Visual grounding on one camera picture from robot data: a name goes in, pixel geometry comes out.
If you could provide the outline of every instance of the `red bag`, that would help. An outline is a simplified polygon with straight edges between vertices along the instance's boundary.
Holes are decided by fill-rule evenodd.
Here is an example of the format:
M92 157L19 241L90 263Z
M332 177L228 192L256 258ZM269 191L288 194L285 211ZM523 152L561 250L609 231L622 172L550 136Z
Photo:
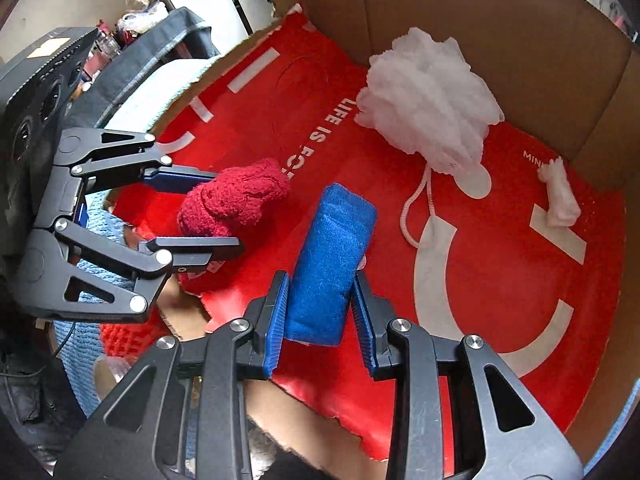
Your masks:
M191 280L188 291L202 295L212 328L241 316L249 300L265 294L277 269L293 272L322 189L339 182L378 209L365 268L373 292L435 335L455 335L457 328L479 333L497 352L516 352L509 358L517 367L532 367L523 382L565 430L598 368L620 290L622 196L594 192L569 171L582 215L570 232L550 234L543 227L546 190L536 170L557 155L501 123L485 142L482 164L491 179L485 198L469 197L450 176L433 175L438 218L431 224L444 230L437 244L418 253L398 224L425 161L353 121L365 84L366 69L295 13L200 94L212 114L208 122L188 107L169 125L161 142L186 131L195 136L172 154L175 164L220 171L272 156L292 183L277 210L242 236L246 253ZM178 235L181 201L136 185L120 195L115 213L142 235ZM415 238L428 216L422 195L408 216ZM444 291L446 301L435 301L424 283ZM361 435L371 457L388 456L394 384L369 378L350 316L339 347L285 341L273 380ZM450 431L445 437L450 470Z

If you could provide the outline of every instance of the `cardboard box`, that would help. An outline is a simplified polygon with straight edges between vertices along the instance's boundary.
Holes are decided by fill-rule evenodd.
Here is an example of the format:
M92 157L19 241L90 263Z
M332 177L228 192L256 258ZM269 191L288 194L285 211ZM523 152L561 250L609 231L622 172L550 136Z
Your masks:
M274 0L302 2L314 25L359 64L410 27L458 40L514 126L556 150L597 189L626 200L625 270L610 340L567 437L586 462L640 377L640 55L585 0ZM269 29L215 63L156 124L160 132L195 95L245 56ZM384 478L357 437L271 383L246 385L248 414L281 445L340 479Z

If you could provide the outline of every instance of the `dark fabric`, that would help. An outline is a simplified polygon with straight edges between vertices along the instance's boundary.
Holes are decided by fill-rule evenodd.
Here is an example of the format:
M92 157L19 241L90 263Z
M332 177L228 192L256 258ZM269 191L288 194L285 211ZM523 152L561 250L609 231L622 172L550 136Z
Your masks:
M0 411L32 455L46 463L59 457L86 418L59 359L15 333L0 335L0 371L31 374L44 365L33 378L0 376Z
M260 480L332 480L291 452L278 449L276 460Z
M0 412L0 470L12 480L51 480Z
M172 10L104 68L91 88L73 103L64 127L103 127L180 42L195 59L219 54L211 43L211 27L201 17L186 7Z

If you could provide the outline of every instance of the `red cloth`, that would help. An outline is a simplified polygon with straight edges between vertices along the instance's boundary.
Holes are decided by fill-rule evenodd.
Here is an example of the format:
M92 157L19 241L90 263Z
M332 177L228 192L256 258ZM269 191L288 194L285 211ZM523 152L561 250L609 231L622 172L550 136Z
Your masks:
M289 179L273 158L244 168L227 168L187 193L178 211L184 236L235 236L255 226L264 208L289 193Z
M100 325L100 340L104 346L104 353L117 357L137 356L149 348L156 339L170 333L155 305L145 323Z

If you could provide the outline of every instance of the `blue towel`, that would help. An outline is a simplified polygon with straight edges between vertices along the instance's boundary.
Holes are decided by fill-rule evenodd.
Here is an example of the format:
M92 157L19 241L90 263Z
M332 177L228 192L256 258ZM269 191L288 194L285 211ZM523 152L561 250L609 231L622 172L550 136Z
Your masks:
M291 279L287 339L340 344L353 278L377 216L373 205L340 184L322 192Z

